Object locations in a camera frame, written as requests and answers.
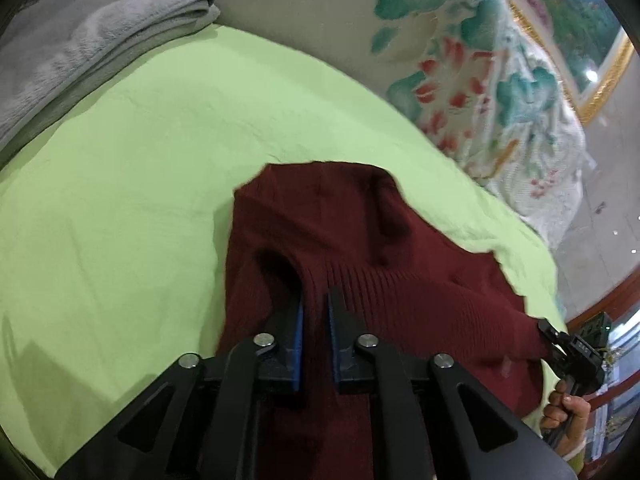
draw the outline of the person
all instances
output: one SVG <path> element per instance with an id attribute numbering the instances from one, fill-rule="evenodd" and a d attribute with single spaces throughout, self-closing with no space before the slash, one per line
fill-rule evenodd
<path id="1" fill-rule="evenodd" d="M 540 420 L 541 430 L 557 428 L 574 414 L 571 424 L 556 448 L 556 453 L 562 456 L 572 469 L 579 473 L 584 467 L 584 448 L 586 446 L 587 423 L 591 412 L 591 405 L 582 397 L 567 394 L 566 382 L 561 380 L 556 389 L 549 394 L 549 403 L 543 410 Z"/>

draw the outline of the tiled floor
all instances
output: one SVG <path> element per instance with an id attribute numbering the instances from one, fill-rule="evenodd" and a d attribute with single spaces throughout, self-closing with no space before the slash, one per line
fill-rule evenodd
<path id="1" fill-rule="evenodd" d="M 567 319 L 596 303 L 640 264 L 637 55 L 585 133 L 588 152 L 598 166 L 584 179 L 584 199 L 555 254 Z"/>

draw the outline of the human hand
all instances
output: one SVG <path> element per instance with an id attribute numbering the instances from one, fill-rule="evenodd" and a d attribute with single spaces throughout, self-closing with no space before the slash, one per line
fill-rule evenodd
<path id="1" fill-rule="evenodd" d="M 564 456 L 571 452 L 584 440 L 587 431 L 587 422 L 591 405 L 582 397 L 575 397 L 566 394 L 566 383 L 559 381 L 556 389 L 549 394 L 549 403 L 542 411 L 545 415 L 540 421 L 542 430 L 552 430 L 557 428 L 569 417 L 568 413 L 573 413 L 574 418 L 562 436 L 560 444 L 556 448 L 556 453 Z"/>

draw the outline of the silver screw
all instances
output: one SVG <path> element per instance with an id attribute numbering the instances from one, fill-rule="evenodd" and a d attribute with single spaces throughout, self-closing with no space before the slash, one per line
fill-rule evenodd
<path id="1" fill-rule="evenodd" d="M 267 332 L 262 332 L 254 337 L 254 343 L 258 346 L 270 346 L 275 343 L 276 338 Z"/>
<path id="2" fill-rule="evenodd" d="M 178 364 L 182 368 L 193 368 L 200 362 L 200 356 L 197 354 L 183 354 L 178 359 Z"/>
<path id="3" fill-rule="evenodd" d="M 433 358 L 433 362 L 438 368 L 451 368 L 453 366 L 453 357 L 449 354 L 438 354 Z"/>
<path id="4" fill-rule="evenodd" d="M 373 334 L 362 334 L 358 338 L 358 344 L 364 348 L 372 348 L 378 346 L 378 338 Z"/>

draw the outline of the maroon garment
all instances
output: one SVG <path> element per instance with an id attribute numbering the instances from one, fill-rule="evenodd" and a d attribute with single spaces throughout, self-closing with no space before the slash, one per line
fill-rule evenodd
<path id="1" fill-rule="evenodd" d="M 492 254 L 468 253 L 428 225 L 386 171 L 267 166 L 236 191 L 220 351 L 260 332 L 273 306 L 284 306 L 295 274 L 305 402 L 275 410 L 260 449 L 261 479 L 372 478 L 367 396 L 337 396 L 332 385 L 330 286 L 342 288 L 347 309 L 370 332 L 402 352 L 452 355 L 519 416 L 539 405 L 546 345 L 523 299 Z"/>

